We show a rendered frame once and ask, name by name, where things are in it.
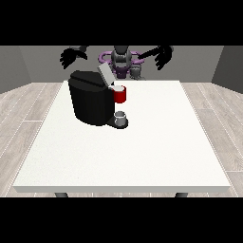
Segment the black coffee machine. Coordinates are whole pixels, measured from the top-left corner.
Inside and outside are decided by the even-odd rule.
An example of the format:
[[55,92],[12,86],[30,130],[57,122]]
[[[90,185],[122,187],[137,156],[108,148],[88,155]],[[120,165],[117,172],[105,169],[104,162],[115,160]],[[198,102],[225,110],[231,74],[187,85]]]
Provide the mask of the black coffee machine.
[[115,124],[114,84],[107,86],[99,72],[74,71],[68,80],[75,116],[89,125],[110,125],[117,129],[128,126]]

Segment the red pod holder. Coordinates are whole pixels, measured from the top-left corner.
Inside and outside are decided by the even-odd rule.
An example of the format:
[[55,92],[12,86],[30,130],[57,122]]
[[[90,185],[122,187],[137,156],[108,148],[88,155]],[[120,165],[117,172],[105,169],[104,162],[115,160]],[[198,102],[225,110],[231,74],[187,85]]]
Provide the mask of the red pod holder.
[[124,103],[126,101],[126,87],[125,86],[123,86],[122,92],[114,91],[114,89],[113,89],[113,94],[114,94],[115,103]]

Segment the pale grey machine lid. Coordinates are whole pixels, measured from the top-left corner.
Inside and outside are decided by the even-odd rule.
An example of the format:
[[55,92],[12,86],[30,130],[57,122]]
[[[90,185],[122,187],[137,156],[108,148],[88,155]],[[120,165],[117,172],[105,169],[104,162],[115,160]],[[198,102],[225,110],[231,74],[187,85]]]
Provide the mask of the pale grey machine lid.
[[107,86],[110,86],[114,81],[115,77],[108,65],[108,63],[103,63],[98,66],[98,70],[103,77],[103,80]]

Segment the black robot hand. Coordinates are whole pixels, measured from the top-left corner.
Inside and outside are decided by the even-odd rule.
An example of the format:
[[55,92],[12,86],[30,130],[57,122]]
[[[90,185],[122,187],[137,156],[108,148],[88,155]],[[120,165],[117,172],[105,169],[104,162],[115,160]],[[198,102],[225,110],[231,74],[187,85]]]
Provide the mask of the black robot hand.
[[159,53],[155,58],[158,70],[163,67],[172,59],[174,48],[172,46],[159,46]]
[[61,54],[60,62],[63,68],[68,68],[77,58],[87,59],[86,53],[78,50],[78,47],[69,47]]

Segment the small grey cup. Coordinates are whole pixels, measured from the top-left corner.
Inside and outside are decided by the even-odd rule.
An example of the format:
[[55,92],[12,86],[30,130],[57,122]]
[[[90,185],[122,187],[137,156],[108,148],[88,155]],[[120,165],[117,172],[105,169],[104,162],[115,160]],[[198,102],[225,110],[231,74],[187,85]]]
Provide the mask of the small grey cup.
[[123,126],[126,123],[126,115],[123,111],[117,111],[114,113],[115,124],[117,126]]

